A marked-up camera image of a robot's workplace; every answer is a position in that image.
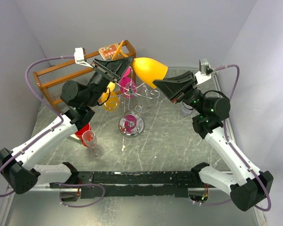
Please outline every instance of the gray marble surface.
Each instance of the gray marble surface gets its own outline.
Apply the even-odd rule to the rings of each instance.
[[[167,76],[174,77],[189,69],[169,69]],[[211,79],[200,84],[199,88],[203,92],[216,89],[215,82]],[[102,158],[94,159],[89,149],[66,138],[38,164],[54,165],[68,161],[80,171],[166,171],[190,170],[205,161],[217,170],[229,170],[218,153],[193,131],[191,118],[196,112],[183,117],[182,104],[172,104],[163,94],[158,99],[142,101],[141,117],[145,130],[139,136],[129,138],[120,133],[118,122],[124,114],[122,107],[113,112],[95,107],[90,123],[98,145],[104,149]],[[55,114],[42,104],[33,135],[55,118]]]

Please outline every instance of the wooden rack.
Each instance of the wooden rack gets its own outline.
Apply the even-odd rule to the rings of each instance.
[[[136,58],[135,49],[134,49],[134,47],[131,45],[131,43],[128,40],[125,40],[124,42],[122,42],[122,46],[125,46],[128,49],[128,52],[125,53],[125,55],[127,55],[128,57]],[[98,51],[95,51],[93,53],[87,54],[86,57],[88,59],[88,58],[96,57],[98,55],[100,55],[100,53]],[[115,57],[115,59],[120,59],[120,58],[124,58],[124,57],[123,56]],[[67,62],[64,62],[64,63],[61,63],[59,65],[50,67],[50,68],[46,68],[46,69],[41,70],[39,72],[33,72],[34,78],[36,79],[36,82],[38,84],[39,89],[41,90],[41,92],[43,93],[45,98],[48,100],[50,105],[58,112],[61,112],[61,110],[62,110],[58,106],[58,104],[61,103],[62,100],[60,98],[54,99],[52,94],[49,91],[49,88],[50,87],[54,87],[56,85],[59,85],[59,84],[65,82],[65,81],[77,78],[77,77],[82,76],[84,74],[90,73],[90,72],[93,71],[93,69],[89,68],[89,67],[86,67],[86,68],[81,69],[81,70],[79,70],[77,72],[74,72],[74,73],[71,73],[71,74],[65,75],[63,77],[54,79],[52,81],[47,81],[47,82],[44,82],[44,83],[41,83],[40,76],[44,76],[44,75],[46,75],[46,74],[48,74],[50,72],[59,70],[61,68],[64,68],[64,67],[67,67],[67,66],[70,66],[70,65],[73,65],[73,64],[75,64],[75,60],[74,59],[70,60],[70,61],[67,61]],[[136,82],[136,74],[135,74],[134,71],[132,73],[132,80],[134,82]]]

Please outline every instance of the gray wall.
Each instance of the gray wall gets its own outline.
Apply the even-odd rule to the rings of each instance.
[[[259,0],[224,64],[241,67],[231,123],[238,145],[275,180],[269,225],[283,225],[283,0]],[[220,73],[229,94],[235,70]]]
[[[256,0],[16,0],[47,57],[128,39],[168,66],[219,65]]]
[[[41,58],[44,54],[16,3],[0,0],[0,149],[12,149],[31,135],[39,101],[27,88],[24,71]],[[0,194],[6,186],[0,176]]]

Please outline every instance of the round chrome base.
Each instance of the round chrome base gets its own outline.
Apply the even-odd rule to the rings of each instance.
[[[125,137],[136,137],[140,135],[145,128],[145,123],[143,119],[136,114],[127,114],[125,117],[127,116],[131,116],[131,117],[133,116],[134,118],[136,118],[137,119],[136,123],[134,121],[128,121],[124,117],[122,117],[119,120],[119,124],[118,124],[120,132]]]

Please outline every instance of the purple cable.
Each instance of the purple cable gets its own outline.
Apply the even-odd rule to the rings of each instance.
[[[34,91],[34,89],[32,88],[30,82],[29,82],[29,79],[28,79],[28,74],[29,74],[29,71],[30,69],[39,64],[39,63],[42,63],[42,62],[45,62],[45,61],[50,61],[50,60],[58,60],[58,59],[71,59],[71,58],[74,58],[74,56],[59,56],[59,57],[51,57],[51,58],[46,58],[46,59],[42,59],[42,60],[38,60],[34,63],[32,63],[31,65],[28,66],[28,68],[26,69],[25,71],[25,80],[26,80],[26,83],[29,87],[29,89],[31,90],[31,92],[42,102],[44,103],[50,110],[52,110],[60,119],[61,121],[54,125],[52,128],[55,129],[56,127],[58,127],[59,125],[61,125],[63,123],[63,118],[62,116],[56,111],[54,110],[46,101],[44,101],[38,94],[36,91]],[[41,137],[43,137],[45,134],[47,134],[48,132],[50,132],[51,130],[48,129],[47,131],[41,133],[38,137],[36,137],[32,142],[30,142],[28,145],[26,145],[22,151],[25,152],[29,147],[31,147],[36,141],[38,141]],[[1,167],[0,167],[0,173],[5,169],[5,167],[11,162],[13,161],[15,158],[17,158],[19,155],[21,155],[22,152],[18,152],[17,154],[15,154],[13,157],[11,157],[9,160],[6,161],[6,163],[4,163]],[[15,191],[11,191],[9,193],[6,193],[6,194],[0,194],[0,197],[6,197],[8,195],[11,195],[13,194]]]
[[[233,88],[232,88],[232,92],[230,94],[230,97],[229,99],[231,100],[232,97],[233,97],[233,94],[235,92],[235,89],[236,89],[236,86],[237,86],[237,83],[238,83],[238,79],[239,79],[239,75],[240,75],[240,68],[238,65],[224,65],[224,66],[221,66],[221,67],[218,67],[215,69],[215,71],[220,71],[220,70],[223,70],[225,68],[229,68],[229,67],[235,67],[237,69],[237,75],[236,75],[236,80],[235,80],[235,83],[233,85]],[[235,154],[241,159],[241,161],[245,164],[245,166],[249,169],[250,168],[250,165],[245,161],[245,159],[239,154],[239,152],[236,150],[236,148],[231,144],[231,142],[229,142],[229,138],[228,138],[228,135],[227,135],[227,131],[226,131],[226,121],[224,120],[224,133],[225,133],[225,138],[226,138],[226,141],[228,142],[228,144],[230,145],[230,147],[232,148],[232,150],[235,152]],[[254,175],[254,177],[256,178],[256,180],[259,182],[260,186],[262,187],[263,191],[264,191],[264,194],[267,198],[267,202],[268,202],[268,206],[266,209],[264,208],[261,208],[257,205],[255,205],[255,207],[261,211],[270,211],[271,209],[271,200],[270,200],[270,196],[268,194],[268,191],[267,189],[265,188],[263,182],[261,181],[261,179],[257,176],[257,174],[255,173],[254,170],[250,170],[251,173]],[[202,203],[201,205],[205,205],[205,206],[217,206],[217,205],[222,205],[222,204],[225,204],[225,203],[228,203],[230,202],[231,199],[227,200],[227,201],[224,201],[224,202],[218,202],[218,203]]]
[[[65,204],[65,203],[62,201],[62,193],[60,193],[60,202],[61,202],[61,204],[62,204],[63,206],[71,207],[71,208],[84,208],[84,207],[92,206],[92,205],[98,203],[99,201],[103,200],[103,198],[104,198],[104,196],[105,196],[105,193],[106,193],[105,188],[104,188],[102,185],[99,185],[99,184],[82,184],[82,185],[69,185],[69,184],[64,184],[64,183],[56,183],[56,184],[57,184],[57,185],[60,185],[60,186],[67,186],[67,187],[97,186],[97,187],[100,187],[100,188],[103,190],[103,194],[102,194],[102,196],[101,196],[98,200],[96,200],[96,201],[94,201],[94,202],[92,202],[92,203],[90,203],[90,204],[83,205],[83,206],[74,206],[74,205],[67,205],[67,204]]]

